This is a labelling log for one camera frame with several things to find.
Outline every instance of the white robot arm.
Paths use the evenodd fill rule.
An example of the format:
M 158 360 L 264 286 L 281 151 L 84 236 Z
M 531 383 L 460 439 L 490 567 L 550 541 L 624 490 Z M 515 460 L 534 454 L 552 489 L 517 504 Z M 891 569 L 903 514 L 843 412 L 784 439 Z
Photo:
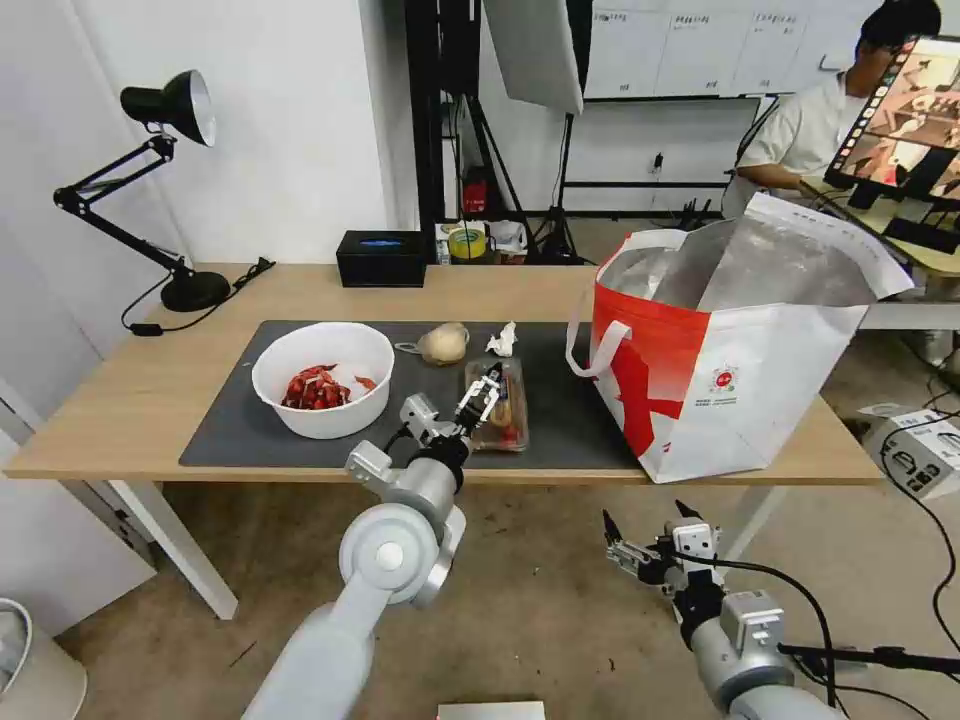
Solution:
M 340 544 L 346 583 L 335 603 L 307 616 L 287 642 L 244 720 L 347 718 L 373 663 L 373 629 L 388 605 L 425 607 L 436 597 L 466 529 L 453 497 L 463 484 L 470 433 L 499 398 L 497 363 L 467 390 L 453 421 L 440 421 L 426 396 L 407 398 L 404 431 L 420 445 L 404 470 L 364 440 L 347 471 L 380 496 Z
M 778 645 L 783 610 L 762 590 L 727 594 L 713 567 L 680 559 L 712 560 L 716 535 L 692 510 L 669 522 L 649 548 L 627 542 L 604 511 L 607 557 L 673 600 L 680 634 L 697 662 L 700 680 L 728 720 L 842 720 L 845 715 L 793 687 L 793 671 Z

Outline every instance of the gray table mat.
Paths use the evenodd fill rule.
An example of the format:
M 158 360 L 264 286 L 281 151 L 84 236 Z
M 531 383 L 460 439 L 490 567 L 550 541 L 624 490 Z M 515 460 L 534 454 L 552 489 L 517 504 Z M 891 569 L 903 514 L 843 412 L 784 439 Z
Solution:
M 465 361 L 451 367 L 428 366 L 416 355 L 397 352 L 390 400 L 383 414 L 360 432 L 335 440 L 310 440 L 294 434 L 253 391 L 253 363 L 270 343 L 308 322 L 268 320 L 260 325 L 223 388 L 187 445 L 180 464 L 202 467 L 343 467 L 360 440 L 381 447 L 400 426 L 404 399 L 426 393 L 450 417 L 464 391 L 466 360 L 484 354 L 490 335 L 502 323 L 466 323 L 470 344 Z M 371 322 L 393 342 L 416 342 L 436 323 Z M 530 421 L 530 444 L 522 453 L 477 452 L 468 468 L 634 468 L 620 429 L 590 380 L 576 377 L 564 356 L 565 323 L 520 323 L 515 355 L 523 365 Z M 589 327 L 580 328 L 575 356 L 584 362 Z M 412 440 L 398 441 L 391 454 L 405 461 L 416 449 Z

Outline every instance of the table leg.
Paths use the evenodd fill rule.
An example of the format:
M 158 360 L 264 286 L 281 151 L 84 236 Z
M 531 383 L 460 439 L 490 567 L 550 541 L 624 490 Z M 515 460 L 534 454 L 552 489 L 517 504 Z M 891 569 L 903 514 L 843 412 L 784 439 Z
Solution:
M 783 502 L 788 488 L 783 485 L 751 487 L 740 499 L 733 522 L 723 528 L 720 536 L 721 560 L 739 560 L 754 536 L 766 524 L 773 511 Z M 726 568 L 717 568 L 721 575 Z
M 111 480 L 111 487 L 130 507 L 194 589 L 222 620 L 237 612 L 237 598 L 227 587 L 196 540 L 187 531 L 163 494 L 151 482 Z

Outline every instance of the white bowl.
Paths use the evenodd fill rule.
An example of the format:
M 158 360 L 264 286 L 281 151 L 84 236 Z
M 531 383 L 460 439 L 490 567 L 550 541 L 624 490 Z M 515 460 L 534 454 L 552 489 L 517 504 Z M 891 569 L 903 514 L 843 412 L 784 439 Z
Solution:
M 271 343 L 253 366 L 253 389 L 297 435 L 315 440 L 352 435 L 376 420 L 390 397 L 393 345 L 368 325 L 324 322 L 294 330 Z M 293 376 L 313 365 L 356 364 L 377 386 L 359 400 L 326 410 L 297 410 L 280 403 Z

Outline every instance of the red food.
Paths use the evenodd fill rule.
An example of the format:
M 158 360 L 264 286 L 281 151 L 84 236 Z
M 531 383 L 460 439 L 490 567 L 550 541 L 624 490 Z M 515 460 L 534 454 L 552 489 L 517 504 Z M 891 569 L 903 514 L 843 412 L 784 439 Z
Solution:
M 326 410 L 350 402 L 350 388 L 333 379 L 333 365 L 314 365 L 301 370 L 290 380 L 281 405 L 297 410 Z M 367 390 L 377 384 L 370 378 L 357 376 L 357 382 Z

